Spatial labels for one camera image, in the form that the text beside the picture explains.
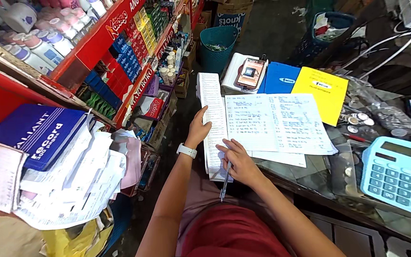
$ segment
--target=laundry basket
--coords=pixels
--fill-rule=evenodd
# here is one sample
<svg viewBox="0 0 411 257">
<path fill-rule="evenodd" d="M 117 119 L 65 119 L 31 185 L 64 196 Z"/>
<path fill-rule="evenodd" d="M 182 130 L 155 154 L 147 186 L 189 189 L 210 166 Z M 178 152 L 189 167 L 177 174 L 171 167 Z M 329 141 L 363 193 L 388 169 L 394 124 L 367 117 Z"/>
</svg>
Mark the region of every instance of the laundry basket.
<svg viewBox="0 0 411 257">
<path fill-rule="evenodd" d="M 204 72 L 221 74 L 225 68 L 239 31 L 234 26 L 218 26 L 205 29 L 200 34 L 201 66 Z M 227 47 L 222 51 L 209 49 L 206 44 Z"/>
</svg>

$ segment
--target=floor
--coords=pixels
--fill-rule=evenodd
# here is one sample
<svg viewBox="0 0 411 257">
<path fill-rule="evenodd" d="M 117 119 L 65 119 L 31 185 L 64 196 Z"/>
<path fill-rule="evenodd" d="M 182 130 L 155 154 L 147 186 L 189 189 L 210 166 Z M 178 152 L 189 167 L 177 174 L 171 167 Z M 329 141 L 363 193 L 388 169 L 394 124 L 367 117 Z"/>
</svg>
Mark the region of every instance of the floor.
<svg viewBox="0 0 411 257">
<path fill-rule="evenodd" d="M 233 51 L 253 56 L 266 54 L 270 61 L 283 62 L 305 33 L 303 17 L 299 16 L 299 12 L 292 13 L 295 7 L 304 6 L 304 1 L 256 0 L 247 29 Z M 199 64 L 195 63 L 190 74 L 187 97 L 177 102 L 177 112 L 171 118 L 164 134 L 162 158 L 151 190 L 134 197 L 131 225 L 104 255 L 105 257 L 111 257 L 116 251 L 117 256 L 132 257 L 136 254 L 161 188 L 174 166 L 177 147 L 179 143 L 185 142 L 189 124 L 201 108 L 201 103 L 196 98 L 196 76 L 200 70 Z M 197 158 L 203 156 L 201 148 L 198 146 Z"/>
</svg>

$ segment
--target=blue notebook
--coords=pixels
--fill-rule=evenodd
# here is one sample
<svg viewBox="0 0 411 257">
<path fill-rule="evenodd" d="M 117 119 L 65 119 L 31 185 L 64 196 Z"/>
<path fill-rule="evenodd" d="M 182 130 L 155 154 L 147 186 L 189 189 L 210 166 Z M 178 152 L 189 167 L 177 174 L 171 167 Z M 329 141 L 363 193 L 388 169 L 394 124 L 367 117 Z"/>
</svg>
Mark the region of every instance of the blue notebook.
<svg viewBox="0 0 411 257">
<path fill-rule="evenodd" d="M 293 89 L 300 68 L 286 64 L 271 62 L 267 67 L 266 94 L 289 94 Z"/>
<path fill-rule="evenodd" d="M 0 143 L 29 154 L 23 167 L 46 171 L 85 118 L 84 111 L 22 104 L 0 123 Z"/>
</svg>

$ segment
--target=calculator display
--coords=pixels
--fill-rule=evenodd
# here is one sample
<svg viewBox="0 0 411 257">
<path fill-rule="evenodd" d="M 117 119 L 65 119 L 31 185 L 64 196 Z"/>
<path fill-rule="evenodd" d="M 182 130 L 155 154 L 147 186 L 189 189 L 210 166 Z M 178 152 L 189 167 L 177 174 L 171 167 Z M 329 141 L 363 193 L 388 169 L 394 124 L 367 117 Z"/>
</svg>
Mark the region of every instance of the calculator display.
<svg viewBox="0 0 411 257">
<path fill-rule="evenodd" d="M 398 145 L 395 143 L 385 142 L 381 145 L 381 148 L 411 157 L 411 148 L 409 147 L 405 147 L 405 146 Z"/>
</svg>

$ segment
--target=calculator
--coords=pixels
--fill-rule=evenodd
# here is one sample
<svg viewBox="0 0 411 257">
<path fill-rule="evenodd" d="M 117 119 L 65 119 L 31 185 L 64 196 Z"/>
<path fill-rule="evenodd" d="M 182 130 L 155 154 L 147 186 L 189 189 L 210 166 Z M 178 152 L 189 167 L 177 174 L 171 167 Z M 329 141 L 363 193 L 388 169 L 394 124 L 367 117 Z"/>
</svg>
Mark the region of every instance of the calculator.
<svg viewBox="0 0 411 257">
<path fill-rule="evenodd" d="M 411 142 L 378 137 L 362 153 L 361 191 L 411 212 Z"/>
</svg>

